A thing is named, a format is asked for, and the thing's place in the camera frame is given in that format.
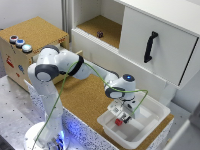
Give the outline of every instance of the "box handle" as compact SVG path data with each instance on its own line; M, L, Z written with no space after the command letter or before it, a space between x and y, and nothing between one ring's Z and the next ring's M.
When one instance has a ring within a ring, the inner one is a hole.
M153 45L153 39L155 39L157 36L158 36L158 33L153 31L151 36L149 37L149 40L147 42L146 52L145 52L145 55L144 55L144 63L147 63L152 59L152 57L150 56L151 48L152 48L152 45Z

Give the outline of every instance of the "cable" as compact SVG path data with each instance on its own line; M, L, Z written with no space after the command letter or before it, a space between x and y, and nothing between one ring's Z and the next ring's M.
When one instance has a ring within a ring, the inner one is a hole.
M49 122L49 119L51 118L51 115L52 115L52 113L53 113L53 110L55 109L55 106L56 106L56 104L57 104L57 102L58 102L58 100L59 100L59 98L60 98L60 95L62 94L62 91L63 91L64 85L65 85L65 82L66 82L66 78L67 78L68 73L70 72L71 68L72 68L75 64L77 64L77 63L78 63L78 62L73 63L73 64L69 67L67 73L65 74L65 77L64 77L64 80L63 80L63 82L62 82L62 86L61 86L61 89L60 89L58 98L56 99L56 102L55 102L55 104L54 104L54 106L53 106L53 108L52 108L52 110L51 110L51 112L50 112L50 114L49 114L49 117L47 118L47 121L45 122L44 126L43 126L42 129L40 130L40 132L39 132L39 134L38 134L38 136L37 136L37 138L36 138L36 140L35 140L35 142L34 142L34 144L33 144L32 150L34 149L35 144L36 144L38 138L40 137L42 131L44 130L45 126L46 126L47 123ZM87 64L87 63L84 63L84 64L86 64L86 65L89 66L92 70L94 70L94 72L99 76L99 78L100 78L109 88L111 88L111 89L113 89L113 90L115 90L115 91L117 91L117 92L123 92L123 93L133 93L133 92L140 92L140 91L146 92L145 95L144 95L144 97L142 98L142 100L141 100L140 103L138 104L138 106L133 110L133 112L132 112L132 114L131 114L131 116L132 116L132 115L135 113L135 111L138 109L138 107L141 105L141 103L144 101L145 97L146 97L147 94L148 94L148 91L147 91L147 90L137 90L137 91L120 91L120 90L117 90L117 89L111 87L108 83L106 83L106 82L104 81L104 79L100 76L100 74L99 74L91 65L89 65L89 64Z

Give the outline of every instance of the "brown box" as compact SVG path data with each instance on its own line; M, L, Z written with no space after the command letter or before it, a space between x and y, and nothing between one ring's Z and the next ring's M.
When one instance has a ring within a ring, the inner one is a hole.
M22 49L16 48L9 42L10 36L17 35L19 39L25 40L26 44L32 46L33 51L29 54L23 53ZM30 82L27 74L28 67L33 63L45 45L60 44L69 49L69 35L53 26L40 17L36 17L19 23L0 31L0 51L7 75L28 91L24 79ZM63 79L63 76L54 79L54 83Z

